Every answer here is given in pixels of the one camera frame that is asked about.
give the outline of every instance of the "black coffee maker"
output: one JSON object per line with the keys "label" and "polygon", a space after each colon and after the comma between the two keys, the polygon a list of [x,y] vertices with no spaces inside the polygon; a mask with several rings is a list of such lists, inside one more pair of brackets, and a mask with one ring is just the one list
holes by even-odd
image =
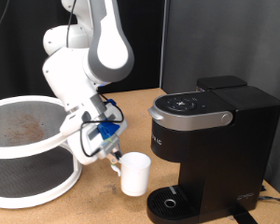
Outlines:
{"label": "black coffee maker", "polygon": [[201,78],[199,92],[158,97],[151,148],[180,162],[178,184],[153,191],[154,223],[202,223],[256,207],[280,101],[237,77]]}

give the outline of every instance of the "wooden table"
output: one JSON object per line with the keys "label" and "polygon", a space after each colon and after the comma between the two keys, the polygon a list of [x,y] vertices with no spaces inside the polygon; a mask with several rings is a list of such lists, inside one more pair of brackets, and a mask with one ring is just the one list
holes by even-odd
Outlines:
{"label": "wooden table", "polygon": [[[148,191],[141,197],[129,197],[120,190],[120,179],[110,168],[109,160],[84,166],[78,182],[58,199],[32,208],[0,209],[0,223],[151,223],[147,217],[147,196],[155,189],[176,185],[179,164],[164,161],[150,149],[151,117],[147,110],[161,89],[110,93],[128,122],[120,136],[123,153],[140,151],[152,160]],[[264,181],[267,191],[260,195],[280,198],[280,194]],[[280,224],[280,203],[261,201],[250,214],[259,223]],[[210,221],[212,224],[236,224],[231,217]]]}

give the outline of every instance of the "power cord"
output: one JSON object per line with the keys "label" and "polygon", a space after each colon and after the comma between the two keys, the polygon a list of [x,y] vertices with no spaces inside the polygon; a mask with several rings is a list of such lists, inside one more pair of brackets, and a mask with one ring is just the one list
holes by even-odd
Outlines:
{"label": "power cord", "polygon": [[76,1],[77,0],[74,0],[71,15],[69,16],[68,25],[67,25],[67,34],[66,34],[66,47],[67,48],[68,48],[68,33],[69,33],[69,29],[71,27],[71,22],[72,22],[72,18],[73,18],[73,13],[74,13],[74,8],[75,8],[75,5],[76,5]]}
{"label": "power cord", "polygon": [[259,201],[263,201],[263,200],[277,200],[278,202],[280,202],[279,198],[273,198],[270,196],[259,196]]}
{"label": "power cord", "polygon": [[2,22],[3,18],[6,16],[8,5],[9,5],[9,0],[7,0],[6,8],[4,9],[2,17],[0,19],[0,25],[1,25],[1,22]]}
{"label": "power cord", "polygon": [[[112,104],[113,101],[109,100],[108,98],[106,98],[101,93],[99,93],[99,94],[106,100],[106,102],[104,102],[106,105],[107,104]],[[83,130],[84,124],[89,124],[89,123],[122,123],[124,121],[124,117],[123,117],[123,113],[122,113],[121,109],[115,104],[112,104],[112,105],[120,111],[121,120],[88,120],[88,121],[83,121],[83,123],[81,124],[81,126],[80,126],[80,144],[81,144],[82,151],[83,151],[83,153],[86,157],[92,157],[92,156],[96,155],[101,149],[97,148],[90,155],[86,153],[85,148],[83,146],[83,139],[82,139],[82,130]]]}

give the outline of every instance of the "blue gripper part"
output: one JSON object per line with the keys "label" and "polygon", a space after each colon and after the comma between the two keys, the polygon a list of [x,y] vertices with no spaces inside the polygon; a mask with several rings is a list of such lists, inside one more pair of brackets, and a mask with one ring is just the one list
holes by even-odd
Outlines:
{"label": "blue gripper part", "polygon": [[111,122],[100,123],[97,125],[97,128],[99,129],[104,140],[111,137],[119,129],[119,127],[120,126],[118,124]]}
{"label": "blue gripper part", "polygon": [[116,102],[113,99],[108,99],[107,102],[111,103],[112,105],[116,105]]}

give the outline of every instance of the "black wall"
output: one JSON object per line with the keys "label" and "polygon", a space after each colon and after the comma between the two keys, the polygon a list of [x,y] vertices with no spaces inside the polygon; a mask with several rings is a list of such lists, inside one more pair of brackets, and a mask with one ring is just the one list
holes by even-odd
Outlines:
{"label": "black wall", "polygon": [[[129,77],[103,87],[101,92],[159,87],[161,30],[164,0],[118,0],[124,33],[135,64]],[[6,1],[0,1],[0,18]],[[68,23],[60,0],[11,0],[0,27],[0,99],[18,95],[54,96],[42,74],[48,57],[44,33]]]}
{"label": "black wall", "polygon": [[[168,9],[167,93],[237,76],[280,99],[280,0],[171,0]],[[280,191],[280,121],[265,178]]]}

